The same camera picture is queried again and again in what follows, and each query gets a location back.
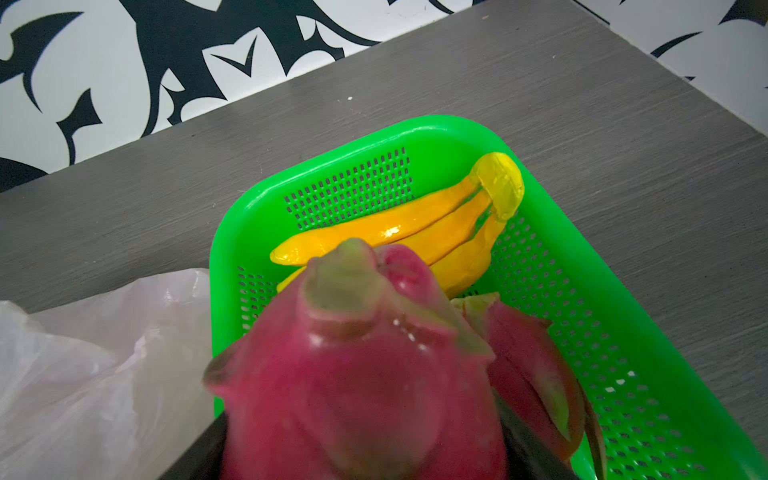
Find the plastic basket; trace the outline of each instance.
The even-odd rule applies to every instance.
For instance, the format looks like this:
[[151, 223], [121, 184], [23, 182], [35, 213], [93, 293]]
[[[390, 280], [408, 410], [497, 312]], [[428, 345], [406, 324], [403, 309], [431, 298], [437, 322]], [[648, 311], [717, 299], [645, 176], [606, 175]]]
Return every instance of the plastic basket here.
[[[609, 476], [768, 478], [765, 458], [509, 147], [463, 118], [404, 121], [245, 193], [210, 255], [214, 355], [250, 330], [293, 272], [270, 262], [276, 245], [453, 185], [492, 151], [518, 163], [525, 198], [471, 291], [498, 291], [554, 321], [550, 334], [600, 416]], [[574, 469], [593, 478], [590, 464], [582, 445]]]

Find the wooden table surface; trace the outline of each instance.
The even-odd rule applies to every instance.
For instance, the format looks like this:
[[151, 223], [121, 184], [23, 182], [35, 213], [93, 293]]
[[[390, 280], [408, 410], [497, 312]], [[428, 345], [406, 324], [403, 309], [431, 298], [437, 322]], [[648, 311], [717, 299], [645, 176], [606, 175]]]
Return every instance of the wooden table surface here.
[[0, 299], [207, 266], [255, 183], [425, 114], [501, 135], [768, 452], [768, 139], [565, 0], [491, 0], [0, 194]]

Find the banana bunch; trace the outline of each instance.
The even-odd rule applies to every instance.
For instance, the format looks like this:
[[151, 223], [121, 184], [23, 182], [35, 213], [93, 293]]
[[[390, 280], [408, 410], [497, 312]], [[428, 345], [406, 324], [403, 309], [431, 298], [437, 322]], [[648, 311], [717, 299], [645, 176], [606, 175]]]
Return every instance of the banana bunch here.
[[[475, 283], [491, 265], [491, 248], [523, 194], [520, 170], [502, 153], [483, 155], [453, 187], [407, 204], [332, 227], [298, 233], [270, 254], [280, 265], [305, 266], [344, 240], [361, 238], [371, 247], [401, 243], [430, 266], [440, 287], [453, 298]], [[488, 213], [477, 229], [478, 219]], [[304, 271], [299, 268], [277, 286], [278, 293]]]

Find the green tip of dragon fruit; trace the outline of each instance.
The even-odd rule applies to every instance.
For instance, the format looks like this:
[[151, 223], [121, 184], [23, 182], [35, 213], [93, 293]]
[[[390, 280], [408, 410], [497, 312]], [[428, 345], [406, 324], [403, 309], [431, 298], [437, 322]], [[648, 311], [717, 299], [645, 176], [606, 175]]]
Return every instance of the green tip of dragon fruit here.
[[505, 305], [498, 293], [454, 299], [452, 305], [493, 349], [488, 377], [508, 406], [563, 462], [586, 433], [597, 476], [605, 478], [602, 431], [576, 375], [547, 333], [551, 321]]
[[415, 253], [348, 240], [206, 371], [221, 478], [506, 478], [492, 360]]

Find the plastic bag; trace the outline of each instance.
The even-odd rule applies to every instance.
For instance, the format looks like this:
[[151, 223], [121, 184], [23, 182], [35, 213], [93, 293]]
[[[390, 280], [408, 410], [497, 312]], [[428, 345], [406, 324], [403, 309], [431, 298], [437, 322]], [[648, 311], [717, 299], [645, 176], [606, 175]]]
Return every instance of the plastic bag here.
[[154, 480], [214, 419], [207, 270], [27, 315], [0, 302], [0, 478]]

